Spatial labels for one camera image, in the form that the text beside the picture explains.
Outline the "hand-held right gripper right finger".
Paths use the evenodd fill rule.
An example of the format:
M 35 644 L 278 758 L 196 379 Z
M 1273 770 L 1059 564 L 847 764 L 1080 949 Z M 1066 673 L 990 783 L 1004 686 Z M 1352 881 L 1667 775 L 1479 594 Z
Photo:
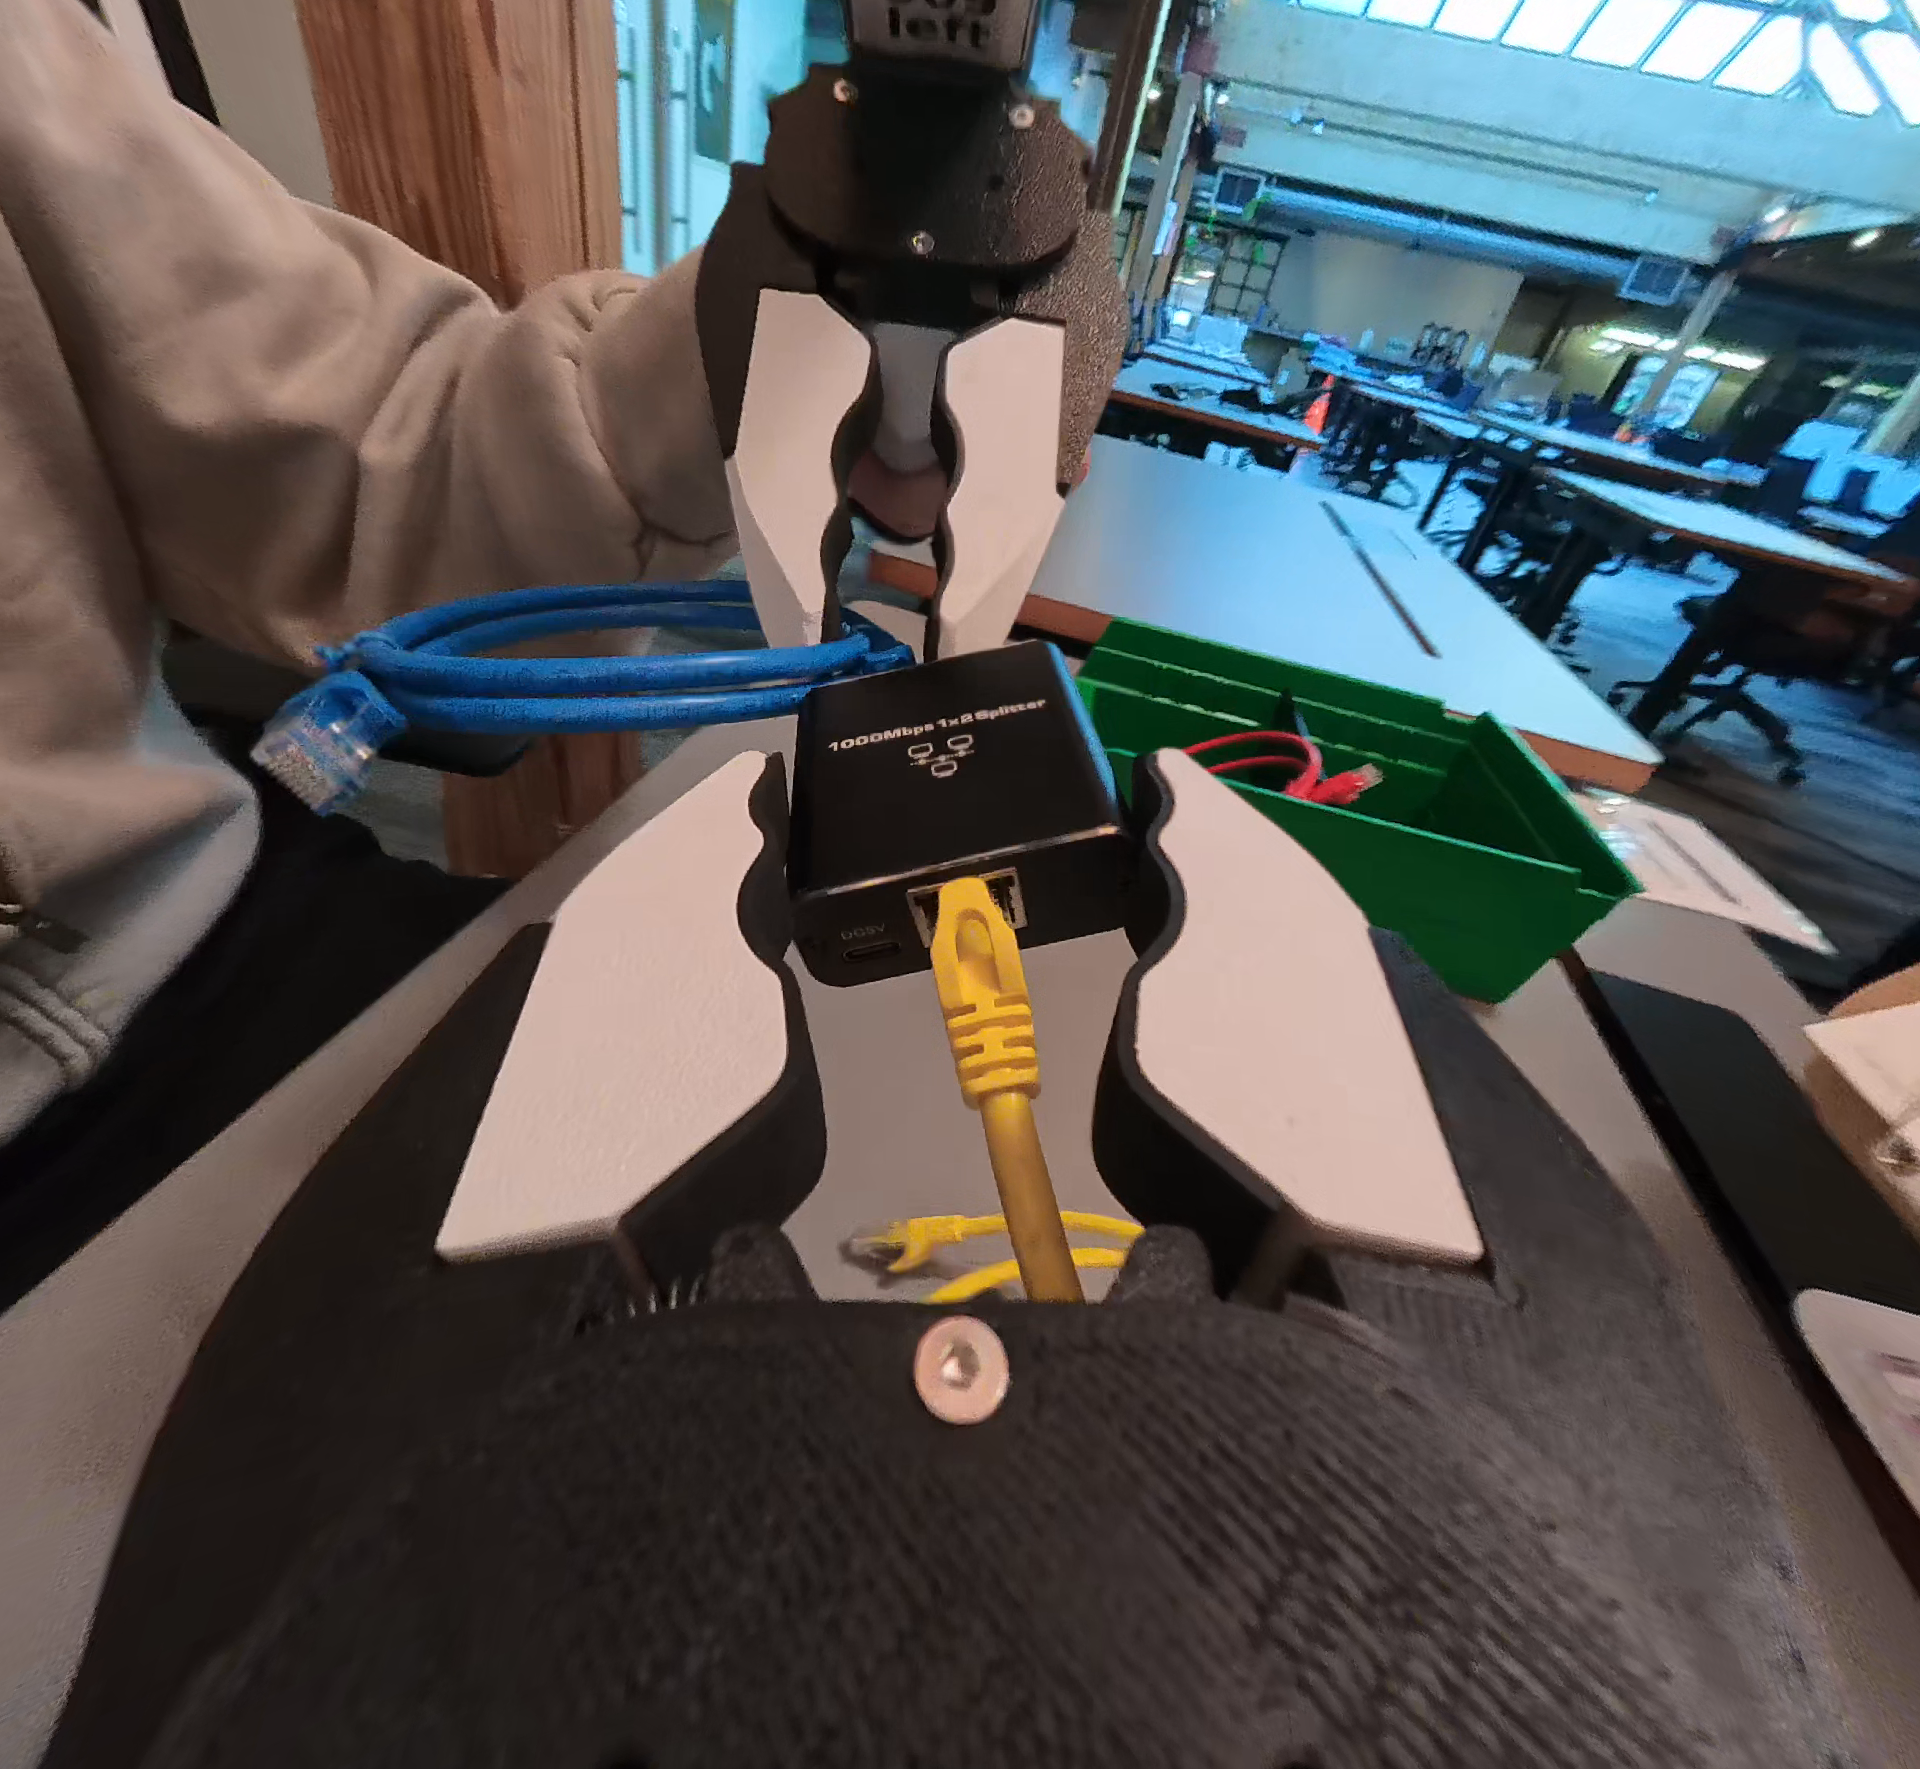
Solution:
M 1183 750 L 1135 758 L 1135 965 L 1091 1097 L 1091 1163 L 1212 1277 L 1306 1261 L 1479 1273 L 1487 1241 L 1372 922 Z

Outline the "white paper label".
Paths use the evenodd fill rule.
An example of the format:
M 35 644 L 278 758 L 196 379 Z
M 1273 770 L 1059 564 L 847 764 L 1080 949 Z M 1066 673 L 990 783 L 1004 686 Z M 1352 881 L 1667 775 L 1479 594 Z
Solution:
M 1580 789 L 1572 803 L 1634 875 L 1645 901 L 1837 958 L 1837 941 L 1696 820 L 1600 789 Z

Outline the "person's left forearm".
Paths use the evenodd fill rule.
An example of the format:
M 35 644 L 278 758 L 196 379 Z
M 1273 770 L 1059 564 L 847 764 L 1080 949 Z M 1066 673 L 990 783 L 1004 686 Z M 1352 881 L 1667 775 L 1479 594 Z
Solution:
M 80 0 L 2 0 L 2 543 L 304 660 L 406 609 L 737 557 L 696 259 L 499 307 L 295 198 Z

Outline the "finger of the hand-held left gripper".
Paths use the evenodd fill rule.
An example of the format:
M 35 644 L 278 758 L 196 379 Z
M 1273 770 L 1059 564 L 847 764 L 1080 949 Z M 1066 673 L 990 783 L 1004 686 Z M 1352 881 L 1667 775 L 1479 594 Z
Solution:
M 844 482 L 871 441 L 873 340 L 818 294 L 767 289 L 756 307 L 729 460 L 733 526 L 762 636 L 836 638 L 850 543 Z
M 1066 331 L 1000 319 L 940 367 L 949 492 L 935 530 L 926 660 L 996 650 L 1062 520 Z

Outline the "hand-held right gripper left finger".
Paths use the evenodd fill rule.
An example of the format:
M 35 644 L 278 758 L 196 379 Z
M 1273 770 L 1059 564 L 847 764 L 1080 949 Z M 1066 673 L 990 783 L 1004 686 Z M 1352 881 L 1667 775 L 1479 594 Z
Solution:
M 614 1246 L 706 1266 L 818 1185 L 826 1116 L 784 963 L 781 753 L 719 764 L 559 903 L 437 1258 Z

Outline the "person's left hand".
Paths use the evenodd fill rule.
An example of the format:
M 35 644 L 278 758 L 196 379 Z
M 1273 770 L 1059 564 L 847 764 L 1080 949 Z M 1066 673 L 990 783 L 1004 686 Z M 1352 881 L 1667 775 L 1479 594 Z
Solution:
M 949 482 L 940 460 L 894 467 L 876 452 L 857 455 L 847 482 L 850 508 L 902 543 L 918 543 L 940 530 L 945 493 Z

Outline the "green plastic bin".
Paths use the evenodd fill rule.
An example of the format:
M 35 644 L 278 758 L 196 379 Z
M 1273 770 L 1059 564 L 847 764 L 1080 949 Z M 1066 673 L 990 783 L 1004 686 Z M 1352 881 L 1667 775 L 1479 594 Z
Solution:
M 1078 681 L 1123 797 L 1139 753 L 1189 750 L 1456 996 L 1511 1001 L 1641 898 L 1493 716 L 1135 621 L 1100 636 Z

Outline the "instruction sheet on stand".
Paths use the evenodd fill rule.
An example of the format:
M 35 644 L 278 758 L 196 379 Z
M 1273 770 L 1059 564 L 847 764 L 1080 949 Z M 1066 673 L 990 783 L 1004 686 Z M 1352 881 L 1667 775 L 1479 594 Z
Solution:
M 1844 996 L 1829 1015 L 1869 1015 L 1911 1001 L 1916 1001 L 1916 970 L 1908 965 Z M 1809 1099 L 1814 1118 L 1819 1123 L 1829 1140 L 1847 1157 L 1847 1163 L 1862 1180 L 1869 1180 L 1888 1208 L 1897 1208 L 1908 1222 L 1916 1222 L 1916 1159 L 1897 1159 L 1897 1148 L 1881 1145 L 1876 1127 L 1852 1099 L 1852 1092 L 1840 1086 L 1840 1075 L 1819 1066 L 1814 1043 L 1797 1071 L 1797 1086 Z

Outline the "wooden post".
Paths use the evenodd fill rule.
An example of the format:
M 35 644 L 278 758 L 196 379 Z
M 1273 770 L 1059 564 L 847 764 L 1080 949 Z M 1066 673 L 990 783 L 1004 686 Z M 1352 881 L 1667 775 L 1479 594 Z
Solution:
M 622 267 L 614 0 L 295 0 L 333 203 L 493 303 Z

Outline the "grey table with wooden edge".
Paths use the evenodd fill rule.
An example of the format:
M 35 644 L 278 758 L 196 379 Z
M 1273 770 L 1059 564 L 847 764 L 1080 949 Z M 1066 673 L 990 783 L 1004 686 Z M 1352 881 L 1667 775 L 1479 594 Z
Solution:
M 1664 764 L 1405 513 L 1309 471 L 1097 436 L 1018 626 L 1089 647 L 1114 621 L 1493 716 L 1562 783 L 1641 792 Z

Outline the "black ethernet splitter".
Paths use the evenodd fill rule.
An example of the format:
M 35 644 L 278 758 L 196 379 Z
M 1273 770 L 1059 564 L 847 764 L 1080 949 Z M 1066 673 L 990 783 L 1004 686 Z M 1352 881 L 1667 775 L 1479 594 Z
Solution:
M 1135 844 L 1055 644 L 815 688 L 798 711 L 784 885 L 825 989 L 923 973 L 940 892 L 978 877 L 1018 945 L 1123 926 Z

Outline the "white stand base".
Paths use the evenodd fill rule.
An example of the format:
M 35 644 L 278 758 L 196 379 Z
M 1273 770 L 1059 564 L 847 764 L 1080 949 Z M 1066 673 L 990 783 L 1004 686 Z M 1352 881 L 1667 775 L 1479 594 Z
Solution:
M 1802 1291 L 1788 1309 L 1815 1371 L 1916 1513 L 1916 1312 L 1837 1291 Z

